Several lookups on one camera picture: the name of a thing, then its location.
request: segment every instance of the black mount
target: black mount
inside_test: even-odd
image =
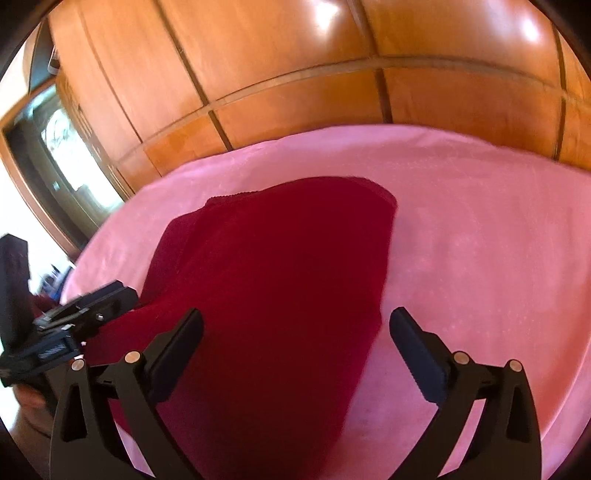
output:
[[[131,433],[157,479],[202,480],[162,423],[155,404],[168,400],[203,337],[203,320],[190,310],[172,332],[116,364],[72,364],[51,437],[51,478],[151,478],[129,461],[108,406],[118,398]]]
[[[0,380],[5,387],[24,383],[36,388],[53,415],[61,382],[52,386],[47,374],[81,355],[83,342],[134,308],[138,296],[133,288],[114,281],[35,319],[29,278],[27,242],[4,235],[0,238],[0,339],[4,346]],[[54,379],[60,376],[53,372]]]
[[[475,363],[452,354],[441,339],[424,332],[405,308],[390,316],[390,335],[425,400],[439,410],[390,480],[432,480],[451,455],[475,400],[486,403],[459,468],[446,480],[540,480],[540,428],[525,370]]]

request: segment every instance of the wooden panel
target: wooden panel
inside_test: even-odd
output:
[[[79,0],[89,37],[142,139],[202,103],[152,0]]]
[[[382,122],[372,70],[287,83],[225,105],[217,115],[234,147],[331,125]]]
[[[61,69],[107,155],[116,161],[139,145],[139,138],[96,61],[76,1],[62,2],[49,20]]]
[[[454,56],[560,86],[550,21],[528,0],[363,0],[383,55]]]
[[[191,160],[225,151],[226,147],[208,116],[193,120],[145,148],[162,175]]]
[[[210,100],[366,56],[346,0],[161,0]]]
[[[431,68],[386,69],[395,123],[474,135],[551,157],[560,95],[525,80]]]
[[[158,170],[152,165],[152,162],[141,148],[120,161],[116,166],[121,176],[133,188],[135,193],[138,193],[141,187],[160,178]]]
[[[560,36],[566,71],[566,89],[583,100],[591,100],[591,80],[566,40]]]
[[[591,109],[567,102],[560,161],[591,170]]]

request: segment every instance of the pink blanket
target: pink blanket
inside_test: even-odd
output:
[[[81,255],[64,300],[119,279],[142,289],[170,220],[213,196],[313,176],[366,177],[398,200],[382,302],[345,426],[321,479],[389,477],[426,428],[425,402],[389,338],[405,306],[475,360],[525,365],[544,478],[591,418],[591,176],[533,154],[433,129],[333,127],[182,166],[142,189]],[[465,452],[476,408],[446,470]]]

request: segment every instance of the black plastic bracket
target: black plastic bracket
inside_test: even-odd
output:
[[[474,438],[446,480],[540,480],[541,442],[525,369],[480,365],[452,354],[424,332],[403,307],[390,317],[390,334],[424,398],[439,406],[427,430],[390,480],[433,480],[451,455],[475,400],[486,399]]]
[[[116,364],[72,364],[60,397],[51,440],[51,477],[77,480],[150,478],[133,468],[108,399],[118,398],[132,436],[157,479],[202,480],[169,434],[155,404],[167,400],[203,337],[203,319],[189,311],[177,327],[143,352]]]

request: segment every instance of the metal rivet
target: metal rivet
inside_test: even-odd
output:
[[[136,363],[140,358],[142,358],[142,354],[133,350],[125,355],[125,361],[129,364]]]
[[[84,367],[84,360],[82,360],[82,358],[79,358],[78,360],[74,360],[72,362],[72,370],[74,372],[77,372],[78,370],[82,370],[83,367]]]
[[[470,356],[466,352],[456,352],[453,354],[453,360],[460,365],[467,365],[470,363]]]
[[[523,370],[523,365],[519,360],[511,360],[509,362],[509,368],[511,368],[514,372],[521,372]]]

